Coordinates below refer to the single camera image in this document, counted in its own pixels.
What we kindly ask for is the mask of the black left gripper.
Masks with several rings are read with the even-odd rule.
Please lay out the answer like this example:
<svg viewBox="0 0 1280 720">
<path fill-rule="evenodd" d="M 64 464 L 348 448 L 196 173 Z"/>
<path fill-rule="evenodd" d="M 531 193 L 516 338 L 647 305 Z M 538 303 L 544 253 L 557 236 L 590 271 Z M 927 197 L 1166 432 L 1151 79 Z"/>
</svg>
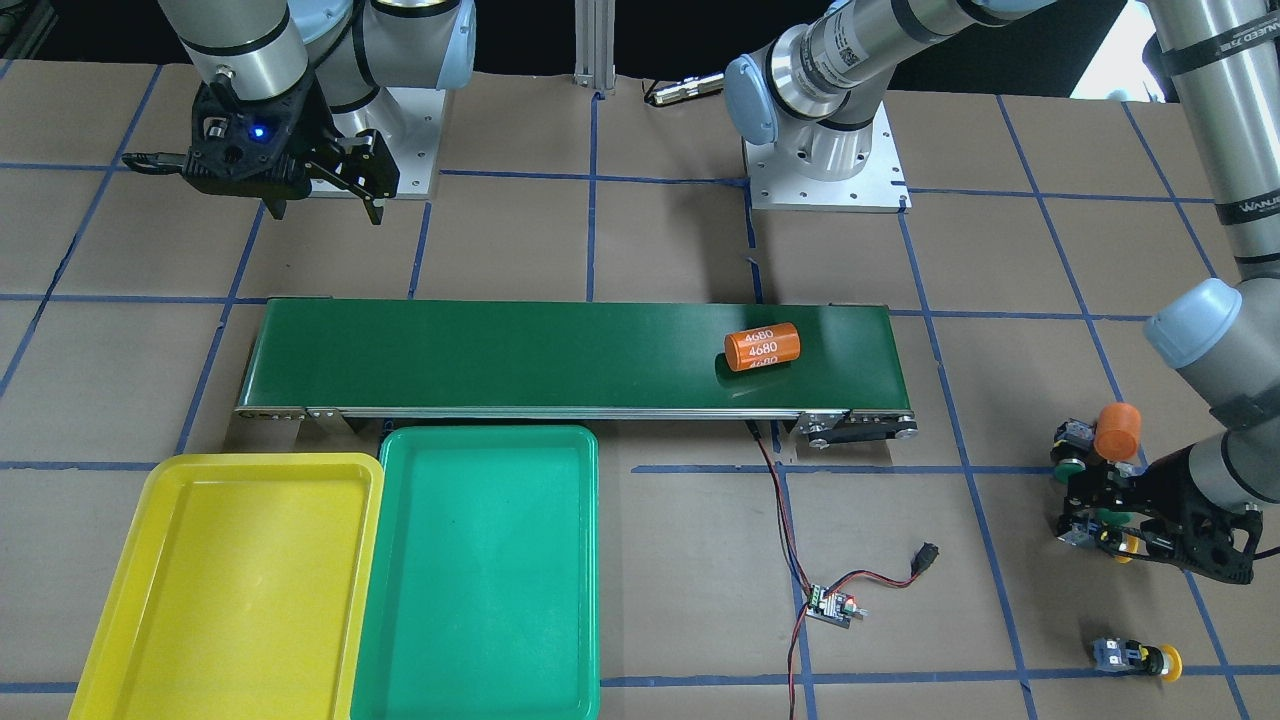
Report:
<svg viewBox="0 0 1280 720">
<path fill-rule="evenodd" d="M 1196 484 L 1189 456 L 1164 457 L 1139 474 L 1126 474 L 1119 462 L 1094 460 L 1065 486 L 1060 519 L 1096 519 L 1096 509 L 1132 514 L 1132 523 L 1123 528 L 1140 539 L 1133 560 L 1225 584 L 1253 582 L 1263 532 L 1262 500 L 1245 495 L 1216 503 Z"/>
</svg>

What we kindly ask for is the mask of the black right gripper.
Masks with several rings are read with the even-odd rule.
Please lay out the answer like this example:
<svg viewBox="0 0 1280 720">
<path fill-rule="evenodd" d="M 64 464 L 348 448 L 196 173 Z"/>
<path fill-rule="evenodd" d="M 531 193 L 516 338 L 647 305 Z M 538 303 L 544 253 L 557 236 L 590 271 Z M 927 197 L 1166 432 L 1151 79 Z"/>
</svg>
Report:
<svg viewBox="0 0 1280 720">
<path fill-rule="evenodd" d="M 287 199 L 306 199 L 315 181 L 325 181 L 365 199 L 370 223 L 380 225 L 385 199 L 397 196 L 401 182 L 383 135 L 339 132 L 314 76 L 259 101 L 239 97 L 225 77 L 202 83 L 184 152 L 127 152 L 122 160 L 140 174 L 178 174 L 202 193 L 266 199 L 276 222 L 285 217 Z"/>
</svg>

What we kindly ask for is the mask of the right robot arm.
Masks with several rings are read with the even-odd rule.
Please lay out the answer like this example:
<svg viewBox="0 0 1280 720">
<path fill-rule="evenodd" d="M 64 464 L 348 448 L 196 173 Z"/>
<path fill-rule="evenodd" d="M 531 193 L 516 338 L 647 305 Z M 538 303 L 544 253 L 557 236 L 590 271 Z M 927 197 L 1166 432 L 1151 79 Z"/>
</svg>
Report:
<svg viewBox="0 0 1280 720">
<path fill-rule="evenodd" d="M 164 1 L 198 72 L 182 152 L 128 152 L 201 193 L 289 202 L 349 195 L 380 224 L 429 199 L 445 106 L 474 73 L 471 1 Z"/>
</svg>

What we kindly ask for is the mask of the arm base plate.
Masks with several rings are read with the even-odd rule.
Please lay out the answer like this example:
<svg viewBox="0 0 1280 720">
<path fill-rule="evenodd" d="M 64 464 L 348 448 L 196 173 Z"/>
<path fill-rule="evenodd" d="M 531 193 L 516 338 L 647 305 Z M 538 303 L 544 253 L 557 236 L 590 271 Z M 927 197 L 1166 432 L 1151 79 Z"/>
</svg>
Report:
<svg viewBox="0 0 1280 720">
<path fill-rule="evenodd" d="M 429 199 L 436 177 L 445 111 L 452 92 L 439 88 L 376 87 L 343 92 L 355 108 L 333 114 L 347 137 L 362 129 L 381 132 L 399 169 L 397 199 Z"/>
<path fill-rule="evenodd" d="M 751 205 L 764 211 L 904 213 L 913 200 L 884 105 L 842 132 L 786 126 L 773 143 L 742 141 Z"/>
</svg>

